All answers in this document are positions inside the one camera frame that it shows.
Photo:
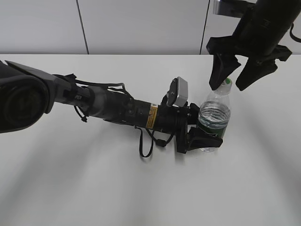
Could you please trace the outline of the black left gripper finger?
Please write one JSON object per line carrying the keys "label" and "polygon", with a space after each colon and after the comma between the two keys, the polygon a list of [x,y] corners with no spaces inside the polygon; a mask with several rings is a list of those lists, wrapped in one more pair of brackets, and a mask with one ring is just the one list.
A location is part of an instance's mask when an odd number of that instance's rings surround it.
{"label": "black left gripper finger", "polygon": [[195,103],[189,105],[189,124],[196,124],[198,121],[199,107]]}
{"label": "black left gripper finger", "polygon": [[187,151],[201,150],[203,152],[213,152],[223,143],[223,139],[216,134],[208,134],[201,128],[191,127],[187,136]]}

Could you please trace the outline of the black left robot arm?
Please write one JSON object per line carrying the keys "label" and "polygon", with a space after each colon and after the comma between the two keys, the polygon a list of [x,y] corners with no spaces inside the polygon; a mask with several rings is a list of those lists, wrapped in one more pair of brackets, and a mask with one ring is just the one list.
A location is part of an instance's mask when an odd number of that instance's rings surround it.
{"label": "black left robot arm", "polygon": [[147,132],[152,145],[165,147],[168,141],[154,134],[166,133],[176,141],[179,153],[220,147],[223,140],[218,135],[196,127],[199,107],[179,96],[179,91],[187,92],[186,81],[180,77],[173,79],[156,105],[133,98],[123,83],[80,81],[74,74],[50,74],[5,61],[0,64],[0,131],[26,129],[50,113],[54,103],[61,103],[72,105],[84,122],[96,117]]}

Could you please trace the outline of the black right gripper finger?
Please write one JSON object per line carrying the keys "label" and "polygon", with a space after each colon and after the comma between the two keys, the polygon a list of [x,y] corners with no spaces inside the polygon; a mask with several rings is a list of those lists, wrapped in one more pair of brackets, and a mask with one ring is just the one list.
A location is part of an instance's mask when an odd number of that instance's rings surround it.
{"label": "black right gripper finger", "polygon": [[236,86],[239,90],[245,90],[259,79],[274,73],[276,70],[277,65],[275,63],[275,59],[259,61],[249,58],[244,69],[236,80]]}
{"label": "black right gripper finger", "polygon": [[241,63],[232,54],[214,54],[213,68],[209,80],[211,90],[217,90],[223,81],[240,66]]}

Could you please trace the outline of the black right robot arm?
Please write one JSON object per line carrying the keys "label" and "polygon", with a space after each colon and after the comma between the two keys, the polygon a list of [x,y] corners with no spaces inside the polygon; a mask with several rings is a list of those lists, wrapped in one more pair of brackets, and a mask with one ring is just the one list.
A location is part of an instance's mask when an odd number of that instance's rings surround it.
{"label": "black right robot arm", "polygon": [[218,89],[238,67],[237,56],[247,63],[236,80],[243,91],[251,84],[277,70],[276,60],[286,61],[291,50],[280,41],[292,32],[294,21],[301,13],[299,0],[216,0],[214,14],[236,17],[240,21],[230,36],[211,37],[206,49],[213,58],[209,85]]}

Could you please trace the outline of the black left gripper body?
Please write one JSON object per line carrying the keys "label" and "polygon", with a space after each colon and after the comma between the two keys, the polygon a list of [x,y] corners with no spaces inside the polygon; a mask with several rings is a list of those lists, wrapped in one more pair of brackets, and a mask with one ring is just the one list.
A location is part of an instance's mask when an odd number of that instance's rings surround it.
{"label": "black left gripper body", "polygon": [[176,151],[187,152],[187,134],[189,124],[189,105],[184,107],[159,105],[157,112],[157,131],[175,137]]}

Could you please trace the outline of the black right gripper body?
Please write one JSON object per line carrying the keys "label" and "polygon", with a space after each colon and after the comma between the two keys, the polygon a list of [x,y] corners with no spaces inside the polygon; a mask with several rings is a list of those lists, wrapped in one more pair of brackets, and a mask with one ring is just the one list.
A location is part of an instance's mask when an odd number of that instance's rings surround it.
{"label": "black right gripper body", "polygon": [[292,54],[279,42],[283,31],[238,32],[231,36],[211,37],[206,45],[208,52],[222,63],[237,63],[236,55],[253,58],[256,61],[279,59],[286,61]]}

